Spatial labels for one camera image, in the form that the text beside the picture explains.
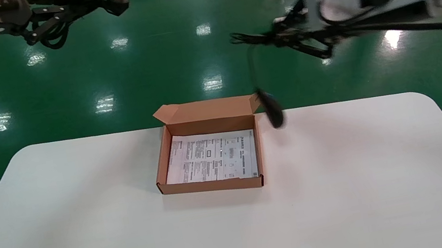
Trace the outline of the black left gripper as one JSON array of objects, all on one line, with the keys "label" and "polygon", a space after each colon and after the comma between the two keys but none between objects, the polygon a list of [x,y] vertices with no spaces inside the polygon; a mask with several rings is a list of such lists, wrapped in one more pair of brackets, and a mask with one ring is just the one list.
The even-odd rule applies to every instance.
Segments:
[{"label": "black left gripper", "polygon": [[0,0],[0,35],[21,35],[33,14],[44,13],[47,19],[32,21],[32,29],[23,34],[28,45],[53,42],[68,37],[71,25],[92,11],[75,6],[66,8],[74,0]]}]

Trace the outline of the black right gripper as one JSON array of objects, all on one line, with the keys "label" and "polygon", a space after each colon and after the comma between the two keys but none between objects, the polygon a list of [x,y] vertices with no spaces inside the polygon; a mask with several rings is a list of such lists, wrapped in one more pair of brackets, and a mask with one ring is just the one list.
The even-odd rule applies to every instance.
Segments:
[{"label": "black right gripper", "polygon": [[266,33],[266,41],[272,41],[271,45],[277,48],[290,48],[325,60],[333,55],[333,45],[328,40],[343,38],[345,34],[341,15],[332,10],[309,13],[305,0],[298,0]]}]

